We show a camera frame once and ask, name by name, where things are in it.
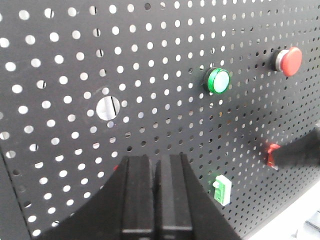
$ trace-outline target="pegboard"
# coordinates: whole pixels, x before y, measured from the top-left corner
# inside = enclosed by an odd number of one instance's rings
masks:
[[[231,204],[212,201],[242,237],[320,178],[265,165],[319,120],[319,1],[4,0],[0,14],[0,146],[32,236],[123,156],[184,152],[208,192],[224,174]],[[287,78],[269,60],[291,46],[303,62]],[[230,71],[224,94],[205,91],[210,67]]]

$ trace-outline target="hole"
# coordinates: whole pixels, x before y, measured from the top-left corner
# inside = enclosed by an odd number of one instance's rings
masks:
[[[31,125],[28,125],[28,126],[25,126],[23,130],[26,134],[30,134],[34,131],[34,127]]]
[[[23,206],[24,206],[25,208],[29,208],[29,207],[31,207],[31,205],[32,205],[32,203],[31,203],[30,201],[25,201],[25,202],[23,203]]]
[[[29,17],[30,17],[30,15],[29,15],[29,12],[28,12],[28,11],[26,11],[26,10],[21,10],[21,11],[19,11],[19,18],[20,18],[21,20],[28,20]]]
[[[45,200],[49,200],[49,199],[51,199],[51,197],[52,197],[52,194],[50,192],[47,192],[45,195],[43,195],[43,198]]]
[[[144,5],[144,9],[145,9],[146,11],[149,11],[149,10],[151,9],[150,3],[146,3],[146,4]]]
[[[41,184],[41,185],[44,185],[44,184],[46,184],[48,182],[48,178],[46,178],[46,177],[42,177],[42,178],[40,178],[40,180],[39,180],[39,183]]]
[[[33,44],[35,44],[36,39],[35,39],[35,37],[32,36],[32,35],[27,35],[27,36],[25,37],[25,42],[26,42],[27,44],[29,44],[29,45],[33,45]]]
[[[105,96],[99,100],[96,105],[98,117],[104,121],[109,121],[119,114],[120,102],[114,96]]]
[[[68,8],[68,15],[70,17],[75,17],[77,15],[77,10],[74,7],[69,7]]]
[[[95,55],[96,55],[98,58],[102,58],[102,57],[105,55],[105,52],[104,52],[102,49],[98,49],[98,50],[95,52]]]
[[[95,29],[93,30],[93,36],[95,36],[96,38],[98,38],[98,37],[100,37],[100,35],[101,35],[100,29],[99,29],[99,28],[95,28]]]
[[[51,42],[58,42],[59,41],[59,35],[58,35],[58,33],[56,33],[56,32],[52,32],[52,33],[50,33],[50,40],[51,40]]]
[[[36,87],[38,89],[44,89],[47,86],[47,83],[43,80],[39,80],[36,82]]]
[[[50,207],[48,209],[48,214],[54,214],[56,212],[56,208],[55,207]]]
[[[83,52],[77,52],[77,54],[75,55],[76,59],[78,61],[83,61],[85,59],[85,54]]]
[[[117,7],[115,6],[115,5],[110,5],[109,6],[109,12],[111,13],[111,14],[115,14],[116,12],[117,12]]]
[[[14,62],[7,62],[6,64],[5,64],[5,69],[7,70],[7,71],[9,71],[9,72],[14,72],[15,70],[16,70],[16,64],[14,63]]]
[[[10,138],[10,133],[7,131],[0,132],[0,139],[7,140]]]
[[[34,167],[36,168],[36,169],[41,169],[42,167],[44,166],[44,163],[41,161],[41,162],[38,162],[38,163],[36,163],[35,165],[34,165]]]
[[[39,145],[36,144],[36,143],[33,143],[33,144],[31,144],[31,145],[29,146],[29,150],[30,150],[31,152],[36,152],[36,151],[38,151],[38,149],[39,149]]]
[[[72,32],[72,37],[73,37],[74,39],[79,39],[79,38],[81,37],[81,33],[80,33],[78,30],[74,30],[74,31]]]
[[[70,189],[71,189],[71,186],[65,185],[62,190],[63,190],[65,193],[67,193],[67,192],[70,191]]]
[[[56,55],[54,57],[54,61],[56,64],[62,64],[64,62],[64,57],[61,55]]]
[[[31,66],[34,68],[38,68],[41,65],[41,61],[38,58],[34,58],[31,60]]]
[[[112,28],[112,33],[113,33],[114,35],[118,35],[118,34],[119,34],[119,28],[118,28],[117,26],[114,26],[114,27]]]
[[[41,234],[41,230],[40,230],[40,229],[34,230],[34,231],[32,232],[32,236],[34,236],[34,237],[37,237],[37,236],[39,236],[40,234]]]
[[[47,8],[44,10],[44,15],[48,19],[52,19],[55,16],[55,12],[51,8]]]
[[[10,45],[10,42],[8,39],[6,39],[5,37],[0,38],[0,47],[7,48],[9,47],[9,45]]]

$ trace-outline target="green button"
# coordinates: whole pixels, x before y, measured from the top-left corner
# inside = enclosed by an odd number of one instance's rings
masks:
[[[221,68],[211,68],[207,71],[204,81],[210,93],[223,94],[230,83],[229,72]]]

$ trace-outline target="red push button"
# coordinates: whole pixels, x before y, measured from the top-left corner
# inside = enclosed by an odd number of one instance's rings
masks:
[[[302,52],[297,47],[291,47],[281,60],[281,69],[287,77],[295,75],[302,63]]]

